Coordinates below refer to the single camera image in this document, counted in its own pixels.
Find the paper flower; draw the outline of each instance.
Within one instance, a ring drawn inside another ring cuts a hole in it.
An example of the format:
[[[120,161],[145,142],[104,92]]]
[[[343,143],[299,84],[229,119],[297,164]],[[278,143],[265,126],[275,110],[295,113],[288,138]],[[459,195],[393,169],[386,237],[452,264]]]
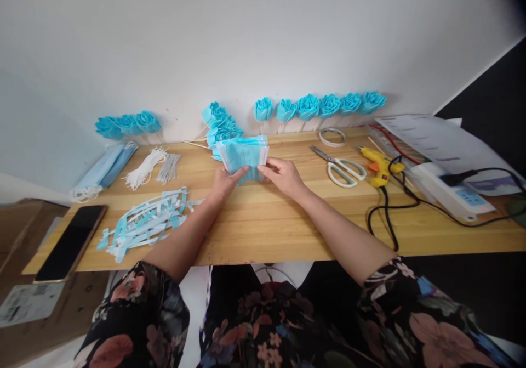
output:
[[[215,159],[216,161],[223,162],[223,160],[221,159],[221,155],[219,154],[219,149],[216,147],[216,145],[212,145],[208,149],[212,150],[212,158],[213,159]]]
[[[232,131],[224,126],[212,128],[207,132],[207,142],[209,146],[216,144],[219,141],[232,138]]]
[[[97,134],[102,135],[106,139],[121,140],[124,134],[121,129],[115,124],[114,117],[99,117],[99,121],[95,123],[97,127]]]
[[[304,122],[318,115],[319,98],[309,94],[298,101],[298,118]]]
[[[362,98],[362,104],[358,108],[358,113],[366,115],[374,113],[385,105],[387,98],[376,91],[366,92]]]
[[[228,116],[224,107],[219,106],[217,102],[212,102],[210,106],[205,108],[201,113],[201,117],[205,124],[210,128],[220,126],[225,118]]]
[[[361,104],[362,98],[360,98],[360,94],[348,93],[341,99],[341,107],[338,113],[342,117],[350,116],[358,110]]]
[[[259,122],[270,120],[273,112],[272,101],[267,97],[257,101],[254,105],[254,118]]]
[[[318,117],[325,120],[335,114],[341,106],[341,100],[336,95],[326,95],[319,103]]]
[[[276,118],[279,122],[289,122],[298,111],[298,104],[293,104],[290,99],[282,99],[276,107]]]
[[[115,120],[115,124],[124,135],[142,135],[142,129],[137,125],[134,115],[123,115]]]
[[[161,130],[161,124],[159,124],[157,118],[146,110],[137,113],[136,120],[143,133],[156,133]]]
[[[231,138],[240,138],[243,136],[243,130],[237,126],[236,120],[234,120],[231,115],[225,118],[225,122],[221,124],[221,126],[230,130]]]

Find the white wall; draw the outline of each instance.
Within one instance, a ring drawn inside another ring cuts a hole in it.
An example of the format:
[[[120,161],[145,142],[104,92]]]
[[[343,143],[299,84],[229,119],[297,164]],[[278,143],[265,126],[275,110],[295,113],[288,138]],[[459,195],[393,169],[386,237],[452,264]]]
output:
[[[0,65],[86,141],[143,109],[165,140],[193,138],[211,101],[255,134],[257,99],[309,92],[430,113],[525,33],[510,0],[0,0]]]
[[[104,145],[2,69],[0,104],[0,202],[23,197],[63,202],[104,154]]]
[[[0,172],[0,205],[14,203],[23,198],[44,199],[71,206],[70,198],[66,194],[57,193],[38,184]]]

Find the label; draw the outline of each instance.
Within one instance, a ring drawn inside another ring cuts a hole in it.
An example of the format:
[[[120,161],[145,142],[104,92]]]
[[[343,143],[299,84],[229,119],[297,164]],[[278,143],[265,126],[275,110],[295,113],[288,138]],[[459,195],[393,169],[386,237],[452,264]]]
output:
[[[0,328],[51,316],[65,282],[14,286],[0,307]]]

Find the plug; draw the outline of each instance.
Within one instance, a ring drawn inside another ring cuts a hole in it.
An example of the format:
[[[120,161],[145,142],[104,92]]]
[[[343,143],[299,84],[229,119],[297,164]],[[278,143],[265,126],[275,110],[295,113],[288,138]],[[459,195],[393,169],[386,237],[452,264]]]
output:
[[[478,173],[478,171],[471,170],[471,171],[466,171],[466,172],[457,173],[457,174],[453,174],[453,175],[440,176],[440,179],[444,183],[446,183],[448,186],[454,187],[454,186],[459,185],[460,183],[462,183],[468,177],[475,176],[477,173]]]

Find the hand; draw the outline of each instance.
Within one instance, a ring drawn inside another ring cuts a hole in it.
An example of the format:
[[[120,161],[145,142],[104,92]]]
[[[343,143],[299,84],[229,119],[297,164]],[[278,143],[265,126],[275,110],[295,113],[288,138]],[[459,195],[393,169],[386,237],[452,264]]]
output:
[[[236,184],[243,179],[243,176],[247,174],[249,169],[248,166],[245,166],[231,175],[225,169],[225,165],[221,164],[221,166],[215,170],[214,185],[212,186],[209,197],[220,201],[227,199]]]
[[[292,161],[269,157],[267,166],[260,165],[258,171],[295,201],[310,192]]]

